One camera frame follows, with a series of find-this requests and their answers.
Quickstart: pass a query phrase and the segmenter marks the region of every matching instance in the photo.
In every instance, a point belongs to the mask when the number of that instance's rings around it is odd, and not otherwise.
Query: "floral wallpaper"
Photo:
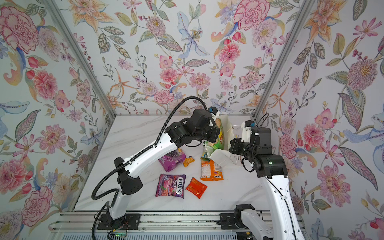
[[[263,109],[313,240],[384,239],[383,8],[316,0]]]
[[[40,1],[0,1],[0,240],[48,236],[111,125],[72,56]]]
[[[300,8],[300,0],[56,3],[117,114],[170,113],[188,96],[250,114]],[[178,113],[196,108],[187,102]]]

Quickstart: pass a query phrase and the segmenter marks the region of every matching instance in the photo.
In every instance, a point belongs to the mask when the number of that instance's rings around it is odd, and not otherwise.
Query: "candy bag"
[[[188,167],[188,165],[189,165],[190,163],[194,162],[194,161],[195,161],[195,160],[193,159],[193,157],[189,156],[189,157],[187,157],[187,158],[184,160],[183,165],[184,165],[184,167]]]
[[[220,181],[223,179],[221,167],[209,158],[201,157],[201,178],[202,181]]]
[[[159,162],[163,166],[166,172],[173,170],[179,164],[182,164],[185,159],[185,153],[181,148],[178,148],[172,152],[167,153],[159,159]]]
[[[185,175],[160,174],[156,196],[184,198]]]
[[[195,194],[199,199],[203,195],[204,191],[207,189],[207,186],[196,180],[194,177],[191,179],[191,182],[187,186],[186,190]]]

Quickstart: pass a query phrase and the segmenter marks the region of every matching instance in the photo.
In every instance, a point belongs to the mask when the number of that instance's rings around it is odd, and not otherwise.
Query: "floral wall panel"
[[[263,113],[319,239],[384,239],[383,1],[318,0]]]
[[[0,239],[45,239],[111,118],[39,1],[0,1],[0,34]]]
[[[251,113],[299,0],[56,1],[118,114]],[[188,114],[202,106],[187,102]]]

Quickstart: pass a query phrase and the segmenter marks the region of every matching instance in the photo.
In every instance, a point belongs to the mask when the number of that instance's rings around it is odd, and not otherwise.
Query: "purple snack package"
[[[181,148],[178,148],[175,151],[169,152],[166,155],[162,156],[159,159],[159,162],[163,166],[164,170],[166,172],[169,172],[175,167],[177,167],[179,164],[184,163],[185,158],[186,155],[183,150],[181,150]]]
[[[160,174],[156,196],[184,198],[185,175]]]

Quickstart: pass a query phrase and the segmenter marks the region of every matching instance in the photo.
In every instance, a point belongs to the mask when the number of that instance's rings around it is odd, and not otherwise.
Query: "red rosebud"
[[[39,67],[39,61],[37,61],[37,59],[34,57],[29,57],[28,63],[31,66],[31,68],[38,68]]]
[[[378,229],[379,226],[375,223],[375,222],[371,222],[370,223],[371,227],[373,227],[374,229]]]
[[[299,139],[297,140],[297,145],[299,145],[300,147],[302,147],[304,144],[303,144],[303,140],[302,139]]]
[[[27,77],[28,79],[32,79],[34,76],[35,76],[35,72],[32,71],[32,70],[30,70],[30,71],[28,71],[28,72],[26,73],[26,77]]]
[[[237,41],[241,38],[241,33],[235,33],[233,36],[232,36],[232,39]]]
[[[22,194],[27,194],[30,192],[30,190],[32,189],[32,185],[31,183],[27,183],[25,184],[23,187],[22,187]]]
[[[30,180],[31,179],[31,177],[33,176],[33,171],[29,171],[27,174],[26,174],[26,176],[25,176],[25,180]]]

